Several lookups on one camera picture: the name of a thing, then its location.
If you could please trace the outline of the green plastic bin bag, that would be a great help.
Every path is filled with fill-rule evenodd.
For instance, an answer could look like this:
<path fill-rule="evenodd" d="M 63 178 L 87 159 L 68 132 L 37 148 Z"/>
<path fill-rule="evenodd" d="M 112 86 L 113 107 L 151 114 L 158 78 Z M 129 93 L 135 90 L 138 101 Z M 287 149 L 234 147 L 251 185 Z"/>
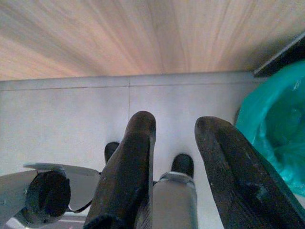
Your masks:
<path fill-rule="evenodd" d="M 305 60 L 287 65 L 243 101 L 236 127 L 305 197 Z"/>

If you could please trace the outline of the black furniture edge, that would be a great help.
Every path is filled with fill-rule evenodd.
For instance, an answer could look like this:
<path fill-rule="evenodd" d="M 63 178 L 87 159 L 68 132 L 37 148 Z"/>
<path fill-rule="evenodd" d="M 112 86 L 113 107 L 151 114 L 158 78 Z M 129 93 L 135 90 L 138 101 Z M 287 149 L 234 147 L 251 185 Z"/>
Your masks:
<path fill-rule="evenodd" d="M 270 77 L 286 65 L 305 60 L 305 32 L 253 71 L 254 77 Z"/>

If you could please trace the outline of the robot left foot black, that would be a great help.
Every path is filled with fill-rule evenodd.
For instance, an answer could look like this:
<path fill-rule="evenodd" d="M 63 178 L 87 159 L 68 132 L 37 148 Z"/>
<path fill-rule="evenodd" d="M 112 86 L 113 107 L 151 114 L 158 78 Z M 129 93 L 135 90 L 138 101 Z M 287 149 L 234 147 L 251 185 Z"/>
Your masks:
<path fill-rule="evenodd" d="M 104 149 L 104 158 L 105 158 L 105 164 L 108 163 L 109 159 L 113 155 L 113 153 L 116 151 L 120 143 L 118 142 L 109 142 L 105 149 Z"/>

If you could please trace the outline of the robot right leg grey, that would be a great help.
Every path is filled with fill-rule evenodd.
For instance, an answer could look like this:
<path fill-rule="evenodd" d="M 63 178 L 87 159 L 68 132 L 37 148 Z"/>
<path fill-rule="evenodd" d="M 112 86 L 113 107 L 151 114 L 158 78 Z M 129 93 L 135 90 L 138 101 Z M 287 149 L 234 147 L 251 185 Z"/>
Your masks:
<path fill-rule="evenodd" d="M 153 186 L 152 229 L 198 229 L 197 194 L 193 179 L 167 172 Z"/>

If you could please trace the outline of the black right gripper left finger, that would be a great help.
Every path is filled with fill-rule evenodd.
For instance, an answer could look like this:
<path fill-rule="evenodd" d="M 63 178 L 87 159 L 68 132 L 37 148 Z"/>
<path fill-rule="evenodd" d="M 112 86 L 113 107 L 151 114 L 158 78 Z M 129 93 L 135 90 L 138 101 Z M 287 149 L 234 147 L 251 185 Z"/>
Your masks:
<path fill-rule="evenodd" d="M 135 113 L 101 172 L 83 229 L 152 229 L 156 120 Z"/>

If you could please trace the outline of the wooden cabinet front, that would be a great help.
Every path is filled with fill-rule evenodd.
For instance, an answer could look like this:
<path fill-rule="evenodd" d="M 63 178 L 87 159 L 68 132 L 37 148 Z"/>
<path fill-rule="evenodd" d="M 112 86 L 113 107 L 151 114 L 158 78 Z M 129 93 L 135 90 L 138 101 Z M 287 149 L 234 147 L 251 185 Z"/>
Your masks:
<path fill-rule="evenodd" d="M 250 71 L 305 0 L 0 0 L 0 81 Z"/>

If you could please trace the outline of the robot right foot black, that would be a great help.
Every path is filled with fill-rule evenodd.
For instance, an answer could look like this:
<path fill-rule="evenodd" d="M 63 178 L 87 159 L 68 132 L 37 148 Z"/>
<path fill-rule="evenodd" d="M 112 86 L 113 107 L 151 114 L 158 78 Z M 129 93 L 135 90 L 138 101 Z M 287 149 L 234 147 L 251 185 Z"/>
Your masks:
<path fill-rule="evenodd" d="M 194 176 L 193 159 L 187 154 L 178 154 L 172 162 L 171 171 L 183 173 L 193 178 Z"/>

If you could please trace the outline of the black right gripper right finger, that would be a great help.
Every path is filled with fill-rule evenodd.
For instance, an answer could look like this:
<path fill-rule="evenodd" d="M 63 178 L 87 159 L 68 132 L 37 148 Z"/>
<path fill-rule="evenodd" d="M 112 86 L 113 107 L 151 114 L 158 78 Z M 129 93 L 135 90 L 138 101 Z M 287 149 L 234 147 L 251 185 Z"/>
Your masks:
<path fill-rule="evenodd" d="M 194 133 L 224 229 L 305 229 L 305 209 L 238 129 L 204 116 Z"/>

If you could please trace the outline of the robot foot black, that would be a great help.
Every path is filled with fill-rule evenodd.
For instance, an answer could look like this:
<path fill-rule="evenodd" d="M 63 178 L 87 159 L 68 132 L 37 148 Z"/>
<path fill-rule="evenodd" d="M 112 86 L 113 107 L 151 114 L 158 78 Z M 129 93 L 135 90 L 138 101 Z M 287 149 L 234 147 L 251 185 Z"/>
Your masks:
<path fill-rule="evenodd" d="M 104 158 L 105 158 L 105 164 L 108 163 L 109 159 L 113 155 L 113 153 L 116 151 L 120 143 L 118 142 L 109 142 L 105 149 L 104 149 Z"/>
<path fill-rule="evenodd" d="M 172 162 L 171 171 L 183 173 L 193 178 L 194 176 L 193 159 L 187 154 L 178 154 Z"/>

